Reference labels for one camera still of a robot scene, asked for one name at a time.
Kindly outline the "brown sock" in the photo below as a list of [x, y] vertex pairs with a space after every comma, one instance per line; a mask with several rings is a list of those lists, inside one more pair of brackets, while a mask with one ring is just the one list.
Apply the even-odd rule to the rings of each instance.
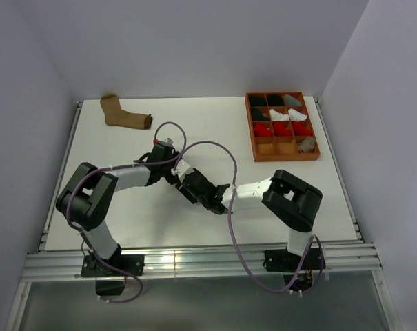
[[150, 129], [153, 121], [151, 114], [132, 113], [121, 107], [119, 98], [115, 94], [105, 94], [100, 99], [104, 113], [105, 124], [136, 130]]

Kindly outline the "tan sock with red cuff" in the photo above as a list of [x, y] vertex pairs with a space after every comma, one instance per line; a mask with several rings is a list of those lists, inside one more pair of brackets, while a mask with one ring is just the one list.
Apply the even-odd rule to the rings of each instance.
[[297, 145], [300, 153], [312, 153], [316, 147], [316, 140], [314, 137], [306, 137], [298, 142]]

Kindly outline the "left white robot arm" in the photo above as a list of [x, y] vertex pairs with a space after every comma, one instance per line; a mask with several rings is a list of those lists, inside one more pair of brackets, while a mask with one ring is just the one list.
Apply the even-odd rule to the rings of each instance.
[[155, 141], [152, 151], [128, 168], [101, 172], [95, 165], [83, 162], [57, 197], [56, 209], [99, 255], [97, 268], [104, 274], [114, 275], [122, 266], [121, 246], [105, 222], [114, 193], [170, 179], [174, 165], [171, 160], [178, 154], [168, 139]]

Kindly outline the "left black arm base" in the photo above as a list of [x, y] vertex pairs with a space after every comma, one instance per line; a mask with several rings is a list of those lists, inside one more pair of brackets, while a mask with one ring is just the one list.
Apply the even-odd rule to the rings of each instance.
[[93, 254], [84, 256], [81, 267], [81, 278], [95, 280], [95, 292], [105, 299], [123, 294], [128, 279], [134, 279], [143, 284], [140, 276], [143, 274], [145, 256], [143, 254], [122, 254], [110, 260], [99, 260]]

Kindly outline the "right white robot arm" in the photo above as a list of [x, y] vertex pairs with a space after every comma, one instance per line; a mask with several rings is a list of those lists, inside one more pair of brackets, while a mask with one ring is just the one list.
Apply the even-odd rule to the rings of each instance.
[[171, 171], [179, 190], [191, 203], [222, 215], [237, 210], [267, 208], [288, 227], [286, 261], [295, 269], [310, 258], [306, 246], [312, 236], [323, 193], [286, 170], [262, 181], [234, 186], [214, 185], [196, 168], [182, 165]]

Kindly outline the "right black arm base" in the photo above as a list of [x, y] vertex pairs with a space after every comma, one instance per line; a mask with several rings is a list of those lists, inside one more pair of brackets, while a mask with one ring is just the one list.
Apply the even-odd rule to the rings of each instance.
[[[287, 273], [295, 273], [301, 257], [288, 252], [287, 249], [266, 250], [264, 253], [263, 267], [268, 272], [283, 273], [283, 280], [285, 285], [287, 285], [292, 278]], [[310, 289], [314, 284], [313, 271], [323, 272], [325, 268], [326, 263], [321, 256], [321, 251], [318, 248], [310, 248], [301, 266], [301, 272], [291, 285], [290, 290], [293, 292], [304, 292]]]

